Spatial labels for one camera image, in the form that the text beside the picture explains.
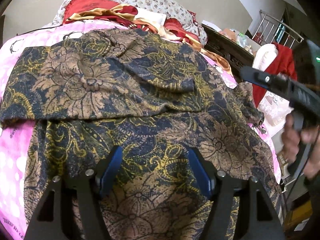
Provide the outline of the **white chair with lace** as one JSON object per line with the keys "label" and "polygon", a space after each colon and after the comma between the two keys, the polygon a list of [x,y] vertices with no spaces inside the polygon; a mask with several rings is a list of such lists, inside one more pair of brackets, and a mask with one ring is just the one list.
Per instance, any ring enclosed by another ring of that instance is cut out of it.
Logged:
{"label": "white chair with lace", "polygon": [[[258,49],[252,67],[265,71],[277,55],[278,50],[274,44],[265,44]],[[292,111],[287,100],[269,91],[266,92],[257,108],[264,113],[263,126],[270,137],[283,129],[285,118]]]}

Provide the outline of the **red cloth on chair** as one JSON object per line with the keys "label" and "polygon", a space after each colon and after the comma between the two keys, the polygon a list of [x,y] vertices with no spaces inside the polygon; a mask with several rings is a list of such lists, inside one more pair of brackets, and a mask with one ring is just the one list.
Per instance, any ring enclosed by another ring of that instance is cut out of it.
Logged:
{"label": "red cloth on chair", "polygon": [[[293,59],[293,50],[278,43],[269,43],[277,50],[277,56],[266,68],[266,72],[273,75],[284,74],[293,80],[297,81],[297,72],[295,71],[295,64]],[[266,89],[263,89],[257,85],[253,85],[253,99],[255,106],[258,107],[259,103],[263,99],[266,93]]]}

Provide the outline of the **dark carved wooden headboard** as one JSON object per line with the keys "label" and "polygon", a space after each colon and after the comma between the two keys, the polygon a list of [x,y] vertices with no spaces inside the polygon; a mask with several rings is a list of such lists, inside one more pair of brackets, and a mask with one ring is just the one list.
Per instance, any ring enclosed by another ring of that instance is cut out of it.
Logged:
{"label": "dark carved wooden headboard", "polygon": [[211,27],[202,25],[207,34],[208,40],[204,48],[208,51],[219,54],[226,59],[231,67],[232,74],[236,82],[242,81],[240,69],[243,66],[252,66],[254,56],[234,41],[219,34]]}

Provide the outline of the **white paper on bed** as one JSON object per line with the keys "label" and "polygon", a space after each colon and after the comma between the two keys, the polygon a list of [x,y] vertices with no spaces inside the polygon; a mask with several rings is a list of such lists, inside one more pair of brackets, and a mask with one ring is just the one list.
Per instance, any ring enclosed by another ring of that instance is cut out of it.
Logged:
{"label": "white paper on bed", "polygon": [[137,8],[137,15],[135,20],[144,21],[146,23],[152,24],[154,27],[161,27],[164,25],[167,18],[166,14],[161,14],[157,12],[151,12],[146,9]]}

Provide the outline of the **floral white quilt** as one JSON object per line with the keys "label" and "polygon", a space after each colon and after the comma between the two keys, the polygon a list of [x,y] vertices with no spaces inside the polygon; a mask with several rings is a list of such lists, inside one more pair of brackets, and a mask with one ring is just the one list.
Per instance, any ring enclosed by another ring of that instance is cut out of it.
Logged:
{"label": "floral white quilt", "polygon": [[150,12],[164,14],[166,19],[176,19],[182,25],[182,28],[190,35],[196,36],[202,47],[208,41],[208,36],[204,28],[195,23],[195,19],[185,7],[181,6],[175,0],[111,0],[120,4],[127,4],[144,9]]}

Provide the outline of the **red and gold blanket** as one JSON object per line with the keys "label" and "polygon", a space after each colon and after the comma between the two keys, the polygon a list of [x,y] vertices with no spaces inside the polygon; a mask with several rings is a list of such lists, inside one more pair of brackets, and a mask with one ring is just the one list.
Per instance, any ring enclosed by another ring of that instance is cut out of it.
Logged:
{"label": "red and gold blanket", "polygon": [[111,0],[71,0],[66,6],[62,23],[68,24],[83,20],[105,20],[130,29],[149,31],[166,40],[188,44],[196,51],[215,61],[228,74],[232,74],[229,62],[220,55],[205,50],[196,36],[186,32],[178,20],[166,19],[163,26],[154,27],[150,23],[135,20],[137,13],[136,7]]}

